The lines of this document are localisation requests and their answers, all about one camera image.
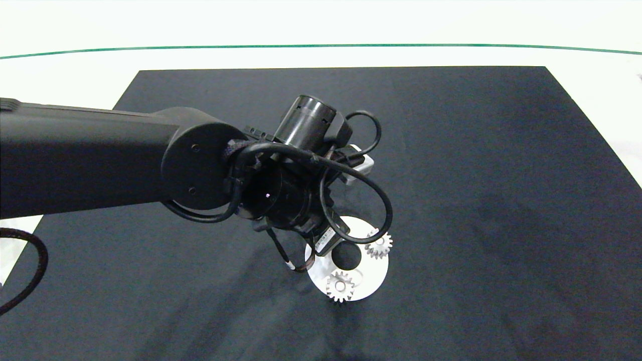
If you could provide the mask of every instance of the hole in disc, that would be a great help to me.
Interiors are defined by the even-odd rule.
[[[332,261],[342,270],[353,270],[361,263],[361,250],[354,243],[341,242],[332,250]]]

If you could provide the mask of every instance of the cylindrical motor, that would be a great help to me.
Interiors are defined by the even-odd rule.
[[[325,154],[330,146],[324,142],[324,136],[335,115],[334,108],[311,96],[300,95],[283,117],[274,136],[283,144]]]

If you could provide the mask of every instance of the robotic arm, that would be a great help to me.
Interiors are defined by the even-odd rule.
[[[274,134],[244,131],[185,107],[151,114],[0,100],[1,218],[162,202],[195,222],[233,214],[266,231],[292,270],[340,242],[370,243],[392,223],[386,193],[365,176],[381,137],[379,121],[347,116],[299,96]],[[364,150],[349,146],[353,116],[367,116],[377,136]],[[359,179],[386,207],[375,234],[354,238],[332,210],[329,185]],[[201,210],[227,205],[223,213]],[[295,231],[314,250],[303,266],[287,257],[272,228]]]

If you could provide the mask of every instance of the green line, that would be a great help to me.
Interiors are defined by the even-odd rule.
[[[50,51],[47,53],[7,55],[0,57],[0,60],[13,58],[40,57],[43,55],[58,55],[72,53],[93,53],[96,51],[121,51],[121,50],[165,50],[165,49],[265,49],[265,48],[532,48],[532,49],[556,49],[556,50],[577,50],[594,51],[597,53],[616,53],[628,55],[642,55],[642,51],[576,48],[574,46],[551,46],[551,45],[522,45],[522,44],[294,44],[294,45],[188,45],[188,46],[132,46],[129,48],[98,48]]]

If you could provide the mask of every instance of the white gear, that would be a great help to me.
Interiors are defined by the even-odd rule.
[[[335,302],[350,301],[354,294],[354,283],[347,273],[337,271],[327,277],[325,294]]]
[[[368,237],[372,236],[373,234],[379,232],[378,228],[373,229],[371,232],[368,233]],[[388,233],[384,234],[380,239],[368,243],[365,245],[365,250],[366,252],[370,255],[370,257],[373,258],[384,258],[388,252],[390,252],[390,248],[392,247],[392,237]]]

